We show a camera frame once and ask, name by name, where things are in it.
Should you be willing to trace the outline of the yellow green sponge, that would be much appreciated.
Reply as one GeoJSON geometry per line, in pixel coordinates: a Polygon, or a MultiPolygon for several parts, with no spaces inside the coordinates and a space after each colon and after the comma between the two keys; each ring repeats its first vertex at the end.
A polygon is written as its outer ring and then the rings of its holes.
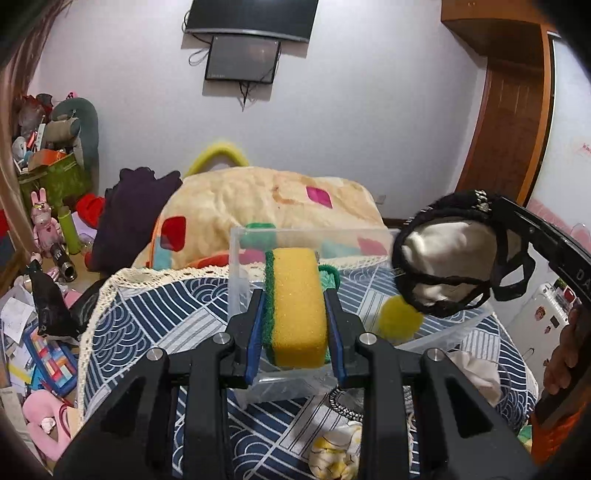
{"type": "Polygon", "coordinates": [[[276,367],[315,369],[328,349],[322,274],[315,252],[276,248],[266,252],[263,348],[276,367]]]}

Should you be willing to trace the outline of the black white eye mask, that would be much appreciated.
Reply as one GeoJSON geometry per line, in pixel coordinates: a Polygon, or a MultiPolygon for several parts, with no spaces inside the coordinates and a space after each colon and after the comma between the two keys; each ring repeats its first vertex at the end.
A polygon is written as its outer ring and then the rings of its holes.
{"type": "Polygon", "coordinates": [[[406,221],[391,263],[403,299],[445,318],[493,297],[522,297],[535,272],[529,212],[484,190],[446,195],[406,221]]]}

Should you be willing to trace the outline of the floral yellow white scrunchie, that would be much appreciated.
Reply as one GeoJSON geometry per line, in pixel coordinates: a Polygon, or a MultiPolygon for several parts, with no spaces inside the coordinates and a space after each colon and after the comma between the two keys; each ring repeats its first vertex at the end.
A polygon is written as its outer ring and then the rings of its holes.
{"type": "Polygon", "coordinates": [[[356,479],[361,458],[362,433],[362,424],[351,421],[318,436],[308,455],[311,474],[317,479],[356,479]]]}

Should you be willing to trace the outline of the cream white cloth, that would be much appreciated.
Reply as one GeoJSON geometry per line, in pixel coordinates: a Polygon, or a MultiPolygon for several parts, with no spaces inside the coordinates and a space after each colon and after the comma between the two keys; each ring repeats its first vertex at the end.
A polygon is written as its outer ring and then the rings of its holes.
{"type": "Polygon", "coordinates": [[[501,380],[496,363],[479,359],[465,351],[448,354],[451,361],[472,382],[480,394],[492,407],[496,407],[502,398],[501,380]]]}

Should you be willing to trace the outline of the beige patterned blanket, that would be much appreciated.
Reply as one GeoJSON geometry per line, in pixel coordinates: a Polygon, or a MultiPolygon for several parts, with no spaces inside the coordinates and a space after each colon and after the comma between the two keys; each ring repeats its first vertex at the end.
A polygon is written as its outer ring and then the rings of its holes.
{"type": "Polygon", "coordinates": [[[182,181],[133,266],[196,266],[228,250],[232,228],[252,224],[279,229],[386,227],[370,192],[355,181],[253,166],[224,168],[182,181]]]}

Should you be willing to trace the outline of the brown wooden door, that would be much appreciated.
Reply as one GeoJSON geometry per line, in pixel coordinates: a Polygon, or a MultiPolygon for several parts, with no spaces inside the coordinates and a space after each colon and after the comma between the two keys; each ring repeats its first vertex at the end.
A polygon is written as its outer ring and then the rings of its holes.
{"type": "Polygon", "coordinates": [[[487,59],[470,149],[456,189],[525,206],[552,110],[552,21],[535,1],[444,1],[441,22],[487,59]]]}

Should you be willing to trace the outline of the dark purple garment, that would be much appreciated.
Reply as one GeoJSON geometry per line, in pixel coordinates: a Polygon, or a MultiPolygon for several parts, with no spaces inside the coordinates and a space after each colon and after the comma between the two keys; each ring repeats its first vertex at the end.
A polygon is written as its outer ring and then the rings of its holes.
{"type": "Polygon", "coordinates": [[[148,167],[122,169],[118,183],[105,191],[97,233],[85,256],[86,268],[112,275],[130,267],[150,242],[164,205],[181,185],[178,171],[158,178],[148,167]]]}

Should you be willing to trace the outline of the yellow green fuzzy hoop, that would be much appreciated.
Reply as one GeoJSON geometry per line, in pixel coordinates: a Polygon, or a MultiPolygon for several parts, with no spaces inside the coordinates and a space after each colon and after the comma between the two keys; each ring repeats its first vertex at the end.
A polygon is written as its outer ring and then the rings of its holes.
{"type": "Polygon", "coordinates": [[[207,146],[197,155],[182,178],[205,172],[211,164],[218,160],[225,160],[230,167],[249,167],[249,160],[235,144],[218,141],[207,146]]]}

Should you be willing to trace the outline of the green bottle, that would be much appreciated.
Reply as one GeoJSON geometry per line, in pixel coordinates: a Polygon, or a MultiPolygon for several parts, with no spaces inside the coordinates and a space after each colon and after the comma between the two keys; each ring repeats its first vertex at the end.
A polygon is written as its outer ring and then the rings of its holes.
{"type": "Polygon", "coordinates": [[[71,255],[78,254],[81,251],[81,244],[68,206],[63,205],[59,207],[58,221],[68,252],[71,255]]]}

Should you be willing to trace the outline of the red plush item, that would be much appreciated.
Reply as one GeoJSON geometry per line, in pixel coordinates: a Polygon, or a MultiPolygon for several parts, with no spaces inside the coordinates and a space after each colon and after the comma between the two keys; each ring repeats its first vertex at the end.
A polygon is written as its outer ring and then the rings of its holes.
{"type": "Polygon", "coordinates": [[[75,205],[79,218],[90,228],[97,229],[103,213],[105,199],[93,193],[83,195],[75,205]]]}

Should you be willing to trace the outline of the pink plush slipper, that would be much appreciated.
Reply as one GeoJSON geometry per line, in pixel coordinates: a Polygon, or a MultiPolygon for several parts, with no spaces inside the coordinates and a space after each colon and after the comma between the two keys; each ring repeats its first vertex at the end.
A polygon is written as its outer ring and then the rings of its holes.
{"type": "Polygon", "coordinates": [[[22,412],[34,445],[57,462],[78,431],[77,409],[47,390],[36,390],[25,400],[22,412]]]}

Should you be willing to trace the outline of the green cardboard box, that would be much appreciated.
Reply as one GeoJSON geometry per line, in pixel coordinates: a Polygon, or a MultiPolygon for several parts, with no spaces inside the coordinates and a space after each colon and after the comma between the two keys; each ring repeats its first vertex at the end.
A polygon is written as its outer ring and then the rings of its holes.
{"type": "Polygon", "coordinates": [[[46,190],[46,201],[52,211],[66,205],[73,209],[83,195],[92,190],[92,179],[70,154],[50,166],[41,166],[31,173],[17,177],[25,211],[32,207],[31,193],[46,190]]]}

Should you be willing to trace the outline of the grey green plush toy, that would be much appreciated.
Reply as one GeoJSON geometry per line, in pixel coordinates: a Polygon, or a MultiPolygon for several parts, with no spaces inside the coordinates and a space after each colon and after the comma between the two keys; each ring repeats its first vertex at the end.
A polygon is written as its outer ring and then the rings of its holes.
{"type": "Polygon", "coordinates": [[[98,173],[98,115],[85,98],[69,98],[51,111],[45,126],[42,146],[70,148],[77,163],[88,173],[98,173]]]}

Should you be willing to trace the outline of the small black wall monitor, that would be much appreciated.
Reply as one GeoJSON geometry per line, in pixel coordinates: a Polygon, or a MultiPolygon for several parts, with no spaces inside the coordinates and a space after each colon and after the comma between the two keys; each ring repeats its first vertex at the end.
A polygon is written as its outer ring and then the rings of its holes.
{"type": "Polygon", "coordinates": [[[280,41],[273,39],[214,35],[205,80],[273,84],[280,46],[280,41]]]}

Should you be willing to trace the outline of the black wall television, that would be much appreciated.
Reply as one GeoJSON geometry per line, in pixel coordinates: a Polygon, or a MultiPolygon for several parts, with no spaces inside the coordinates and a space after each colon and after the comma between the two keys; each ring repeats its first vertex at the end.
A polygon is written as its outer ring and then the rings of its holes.
{"type": "Polygon", "coordinates": [[[308,43],[318,0],[195,0],[186,31],[245,34],[308,43]]]}

